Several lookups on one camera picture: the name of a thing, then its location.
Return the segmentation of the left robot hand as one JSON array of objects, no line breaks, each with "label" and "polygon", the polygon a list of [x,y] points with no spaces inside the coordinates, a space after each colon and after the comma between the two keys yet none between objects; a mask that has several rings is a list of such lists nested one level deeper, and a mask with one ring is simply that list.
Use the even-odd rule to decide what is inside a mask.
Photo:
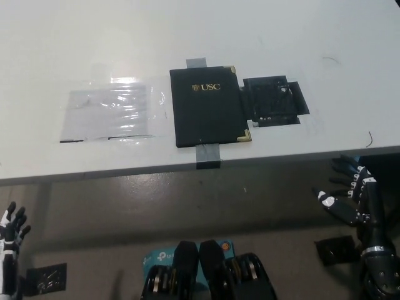
[{"label": "left robot hand", "polygon": [[9,204],[1,217],[1,299],[22,299],[23,278],[19,275],[19,254],[31,226],[25,225],[25,207],[16,212],[16,203]]}]

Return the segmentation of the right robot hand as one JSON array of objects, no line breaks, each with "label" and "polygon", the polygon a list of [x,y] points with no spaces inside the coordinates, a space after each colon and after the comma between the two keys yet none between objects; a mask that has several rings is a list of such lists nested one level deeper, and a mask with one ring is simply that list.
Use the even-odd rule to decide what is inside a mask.
[{"label": "right robot hand", "polygon": [[396,249],[387,234],[384,204],[376,178],[352,157],[334,158],[331,166],[343,177],[331,177],[329,181],[344,188],[326,192],[314,187],[312,191],[320,205],[334,218],[356,228],[363,256],[394,255]]}]

